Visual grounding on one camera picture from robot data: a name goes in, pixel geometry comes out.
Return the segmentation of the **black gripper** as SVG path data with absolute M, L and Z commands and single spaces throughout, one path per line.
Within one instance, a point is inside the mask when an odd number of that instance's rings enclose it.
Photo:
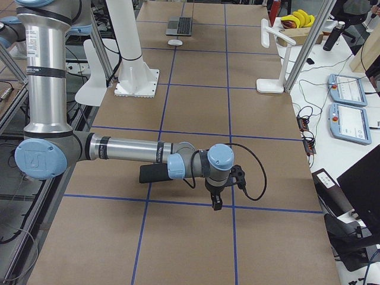
M 221 210 L 223 206 L 223 202 L 221 199 L 221 193 L 225 189 L 231 185 L 231 179 L 227 178 L 223 181 L 216 181 L 211 178 L 205 179 L 205 187 L 211 194 L 212 208 L 213 210 Z

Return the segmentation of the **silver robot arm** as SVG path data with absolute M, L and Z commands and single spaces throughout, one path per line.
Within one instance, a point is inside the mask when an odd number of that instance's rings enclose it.
M 220 210 L 221 192 L 238 173 L 228 146 L 196 150 L 188 142 L 103 137 L 68 124 L 65 36 L 73 24 L 88 19 L 89 12 L 83 1 L 18 1 L 17 16 L 26 30 L 30 122 L 15 151 L 17 166 L 46 180 L 83 160 L 139 161 L 142 183 L 204 178 L 213 209 Z

